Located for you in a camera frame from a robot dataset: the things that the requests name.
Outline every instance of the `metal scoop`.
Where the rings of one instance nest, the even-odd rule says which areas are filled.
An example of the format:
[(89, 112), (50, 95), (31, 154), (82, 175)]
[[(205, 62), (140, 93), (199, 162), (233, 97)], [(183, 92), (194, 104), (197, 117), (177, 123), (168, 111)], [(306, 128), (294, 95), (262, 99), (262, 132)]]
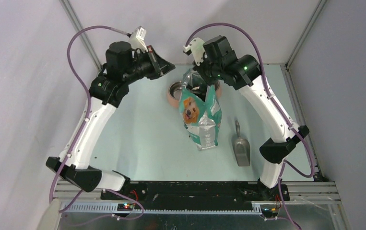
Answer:
[(239, 126), (238, 121), (235, 121), (235, 125), (236, 125), (236, 134), (238, 134), (238, 137), (234, 140), (233, 143), (236, 162), (240, 167), (250, 166), (249, 141), (241, 137), (241, 128)]

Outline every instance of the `metal bowl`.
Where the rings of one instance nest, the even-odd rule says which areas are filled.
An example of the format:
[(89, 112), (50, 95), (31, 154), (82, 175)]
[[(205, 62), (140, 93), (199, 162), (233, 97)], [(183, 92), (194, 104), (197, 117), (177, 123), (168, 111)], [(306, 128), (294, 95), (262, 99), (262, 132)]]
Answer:
[[(214, 86), (215, 86), (215, 91), (217, 93), (217, 98), (220, 98), (221, 93), (222, 93), (221, 88), (220, 88), (220, 83), (217, 81)], [(183, 87), (181, 85), (181, 81), (174, 82), (173, 84), (170, 85), (169, 90), (167, 91), (167, 99), (168, 99), (169, 103), (171, 104), (171, 106), (178, 108), (178, 101), (180, 100), (182, 89), (183, 89)], [(197, 87), (194, 87), (193, 90), (190, 90), (190, 91), (195, 95), (206, 93), (206, 92), (198, 91)]]

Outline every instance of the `dog picture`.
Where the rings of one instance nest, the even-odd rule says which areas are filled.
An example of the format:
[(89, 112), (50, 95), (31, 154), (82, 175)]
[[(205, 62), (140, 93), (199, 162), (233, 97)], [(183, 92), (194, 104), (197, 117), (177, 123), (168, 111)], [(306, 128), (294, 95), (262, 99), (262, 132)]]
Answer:
[(183, 104), (184, 104), (184, 112), (183, 112), (184, 123), (190, 124), (197, 122), (198, 116), (200, 115), (200, 109), (198, 108), (195, 99), (189, 97), (183, 101)]

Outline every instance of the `red wire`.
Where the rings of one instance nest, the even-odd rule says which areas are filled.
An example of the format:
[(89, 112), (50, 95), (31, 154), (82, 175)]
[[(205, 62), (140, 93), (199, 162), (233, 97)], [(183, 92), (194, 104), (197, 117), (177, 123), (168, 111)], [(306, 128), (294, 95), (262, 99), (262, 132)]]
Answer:
[(274, 207), (277, 208), (277, 194), (276, 196), (274, 197)]
[(136, 201), (138, 201), (138, 194), (136, 193), (136, 191), (135, 190), (132, 190), (130, 193), (135, 194)]
[(280, 204), (280, 206), (278, 207), (278, 209), (279, 209), (279, 208), (281, 208), (281, 207), (282, 207), (282, 203), (280, 202), (279, 195), (277, 195), (277, 194), (276, 194), (276, 198), (277, 198), (277, 200), (279, 201), (279, 204)]

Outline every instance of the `green dog food bag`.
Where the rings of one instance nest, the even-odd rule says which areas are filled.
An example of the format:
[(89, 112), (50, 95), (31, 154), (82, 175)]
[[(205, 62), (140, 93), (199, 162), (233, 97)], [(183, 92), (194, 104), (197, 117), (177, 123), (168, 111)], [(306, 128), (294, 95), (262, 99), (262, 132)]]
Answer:
[[(199, 74), (192, 69), (186, 72), (184, 79), (186, 80), (188, 77), (191, 79), (200, 78)], [(205, 101), (187, 88), (183, 88), (178, 110), (183, 118), (184, 127), (197, 145), (198, 150), (218, 146), (222, 112), (214, 86), (207, 87)]]

